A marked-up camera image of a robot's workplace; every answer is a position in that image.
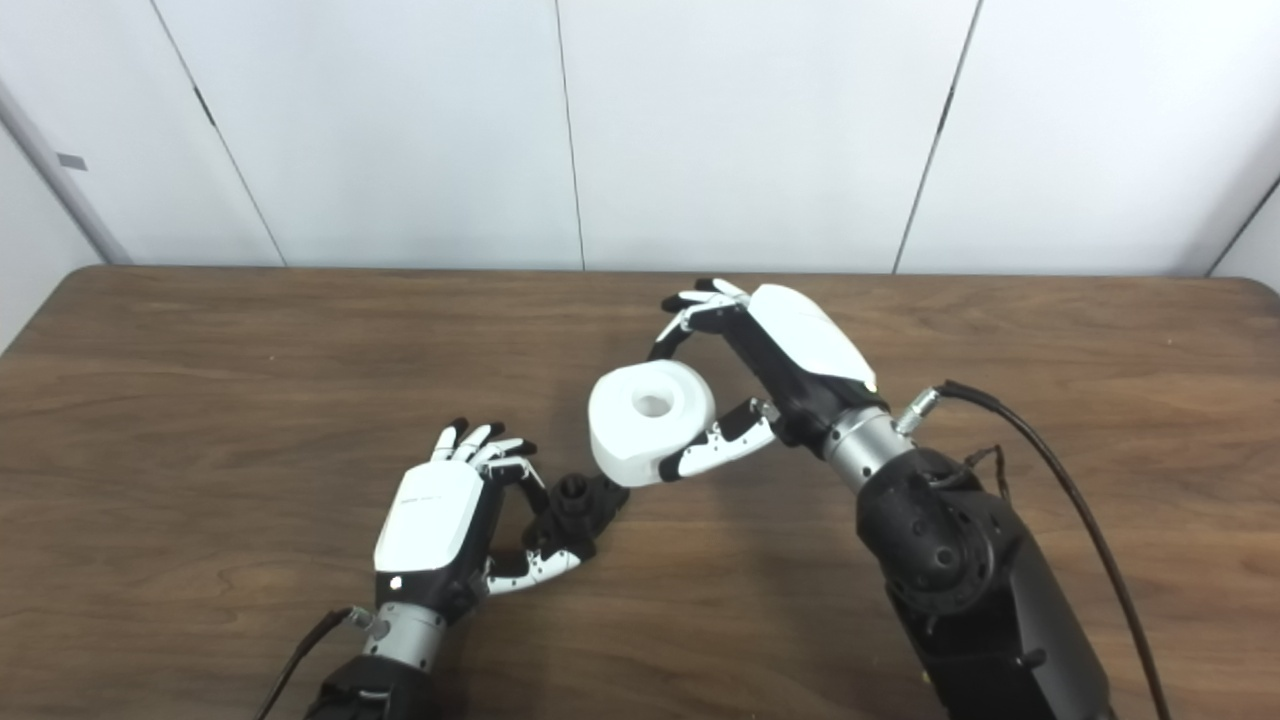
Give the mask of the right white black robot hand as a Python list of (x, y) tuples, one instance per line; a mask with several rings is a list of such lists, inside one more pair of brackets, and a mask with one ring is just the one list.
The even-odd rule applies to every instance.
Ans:
[(751, 293), (721, 278), (664, 299), (672, 318), (648, 360), (671, 360), (696, 333), (717, 334), (762, 383), (657, 466), (662, 482), (735, 462), (774, 439), (828, 462), (859, 493), (888, 460), (910, 450), (893, 436), (876, 373), (854, 342), (808, 296), (780, 284)]

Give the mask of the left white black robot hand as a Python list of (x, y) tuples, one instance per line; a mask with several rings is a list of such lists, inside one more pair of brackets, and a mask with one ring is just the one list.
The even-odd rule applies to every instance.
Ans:
[(460, 416), (443, 428), (425, 462), (402, 477), (375, 544), (375, 605), (412, 605), (453, 625), (492, 592), (525, 591), (564, 575), (591, 556), (581, 548), (495, 556), (506, 491), (518, 488), (538, 519), (550, 516), (550, 493), (530, 457), (535, 443), (502, 438), (499, 421), (471, 427)]

